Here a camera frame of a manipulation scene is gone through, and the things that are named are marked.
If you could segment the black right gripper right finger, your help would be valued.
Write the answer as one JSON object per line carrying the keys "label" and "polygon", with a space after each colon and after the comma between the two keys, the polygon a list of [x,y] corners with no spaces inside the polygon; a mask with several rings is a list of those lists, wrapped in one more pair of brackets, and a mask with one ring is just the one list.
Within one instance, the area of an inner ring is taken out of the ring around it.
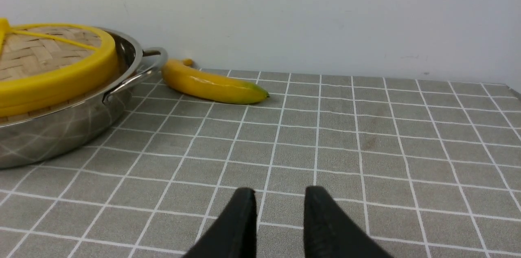
{"label": "black right gripper right finger", "polygon": [[304,197],[306,258],[390,258],[357,226],[323,186],[308,186]]}

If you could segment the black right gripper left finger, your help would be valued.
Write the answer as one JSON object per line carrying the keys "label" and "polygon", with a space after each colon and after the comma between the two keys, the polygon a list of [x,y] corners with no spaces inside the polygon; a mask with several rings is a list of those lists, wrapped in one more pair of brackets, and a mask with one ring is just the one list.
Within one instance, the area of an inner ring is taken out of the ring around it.
{"label": "black right gripper left finger", "polygon": [[184,254],[185,258],[255,258],[257,251],[255,191],[238,188],[218,218]]}

